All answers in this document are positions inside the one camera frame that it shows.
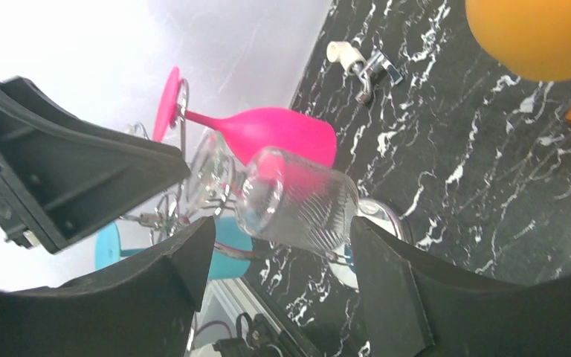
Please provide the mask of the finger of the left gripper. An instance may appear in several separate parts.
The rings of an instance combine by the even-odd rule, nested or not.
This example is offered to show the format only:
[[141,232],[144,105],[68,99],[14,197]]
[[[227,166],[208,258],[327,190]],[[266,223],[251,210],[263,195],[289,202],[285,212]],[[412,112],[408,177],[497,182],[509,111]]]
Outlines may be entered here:
[[24,79],[0,83],[0,228],[55,254],[188,177],[181,155],[74,118]]

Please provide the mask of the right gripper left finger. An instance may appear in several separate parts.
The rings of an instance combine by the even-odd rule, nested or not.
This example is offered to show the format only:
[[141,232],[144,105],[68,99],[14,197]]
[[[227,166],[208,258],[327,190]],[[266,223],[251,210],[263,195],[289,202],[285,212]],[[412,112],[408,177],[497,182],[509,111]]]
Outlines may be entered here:
[[203,217],[56,288],[0,292],[0,356],[184,356],[215,238]]

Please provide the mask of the clear ribbed wine glass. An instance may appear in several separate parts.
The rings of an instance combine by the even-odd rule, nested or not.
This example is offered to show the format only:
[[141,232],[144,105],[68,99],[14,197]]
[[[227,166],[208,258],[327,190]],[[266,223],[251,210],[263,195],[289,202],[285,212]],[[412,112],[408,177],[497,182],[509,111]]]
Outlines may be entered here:
[[358,191],[346,174],[284,149],[261,149],[245,167],[211,131],[200,142],[185,188],[193,210],[233,205],[236,223],[257,239],[317,254],[349,242]]

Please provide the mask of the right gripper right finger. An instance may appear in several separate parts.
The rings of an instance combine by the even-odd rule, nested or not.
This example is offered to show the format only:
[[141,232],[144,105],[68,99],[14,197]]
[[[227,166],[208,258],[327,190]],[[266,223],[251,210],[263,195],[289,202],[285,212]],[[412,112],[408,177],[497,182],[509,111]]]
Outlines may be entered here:
[[491,279],[363,217],[350,238],[373,356],[571,356],[571,274]]

